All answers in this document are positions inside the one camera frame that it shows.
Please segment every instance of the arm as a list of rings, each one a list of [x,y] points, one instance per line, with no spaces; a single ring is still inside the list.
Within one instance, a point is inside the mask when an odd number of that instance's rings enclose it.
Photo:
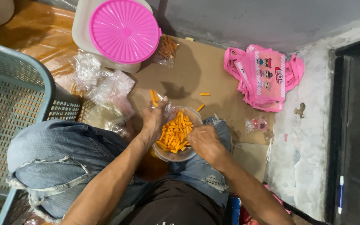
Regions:
[[[105,224],[130,183],[142,157],[162,132],[165,97],[143,111],[144,126],[127,148],[95,176],[67,211],[62,225]]]
[[[187,139],[201,158],[234,185],[243,206],[260,224],[295,225],[286,210],[263,184],[233,160],[220,143],[213,126],[197,127]]]

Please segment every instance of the plastic bowl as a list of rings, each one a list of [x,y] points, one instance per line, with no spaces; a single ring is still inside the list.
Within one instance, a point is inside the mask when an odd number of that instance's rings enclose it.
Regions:
[[[193,125],[201,125],[202,124],[201,116],[196,110],[193,110],[192,108],[181,107],[181,106],[177,106],[176,109],[183,112],[185,116],[188,116],[188,118],[190,118],[190,121],[193,123]],[[157,144],[154,144],[153,148],[155,150],[156,156],[158,156],[161,160],[166,161],[166,162],[167,161],[182,162],[182,161],[189,160],[196,155],[196,153],[192,147],[188,147],[184,151],[178,151],[177,154],[174,154],[172,152],[165,152]]]

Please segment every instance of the hand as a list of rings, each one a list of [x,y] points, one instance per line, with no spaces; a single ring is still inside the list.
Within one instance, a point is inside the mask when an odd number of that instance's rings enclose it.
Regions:
[[[167,105],[167,96],[158,103],[158,106],[152,110],[147,107],[143,110],[144,126],[143,130],[152,134],[153,141],[157,141],[162,135],[162,126],[165,124],[164,112]]]
[[[213,168],[221,171],[226,159],[231,159],[230,153],[220,143],[219,136],[213,125],[202,125],[195,127],[188,135],[194,151]]]

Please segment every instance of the person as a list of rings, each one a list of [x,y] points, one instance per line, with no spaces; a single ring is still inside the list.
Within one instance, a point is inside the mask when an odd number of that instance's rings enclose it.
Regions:
[[[34,213],[62,225],[220,225],[226,181],[261,224],[294,224],[262,183],[233,161],[227,125],[215,117],[187,136],[195,157],[170,162],[168,175],[154,182],[134,176],[161,135],[167,101],[143,111],[143,128],[129,144],[114,132],[73,121],[25,128],[8,149],[8,182],[28,191]]]

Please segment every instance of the pink lid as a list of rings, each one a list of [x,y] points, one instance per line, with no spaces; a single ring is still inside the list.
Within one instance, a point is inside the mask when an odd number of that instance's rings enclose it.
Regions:
[[[150,57],[162,35],[153,14],[133,0],[108,0],[90,18],[91,40],[106,58],[124,64]]]

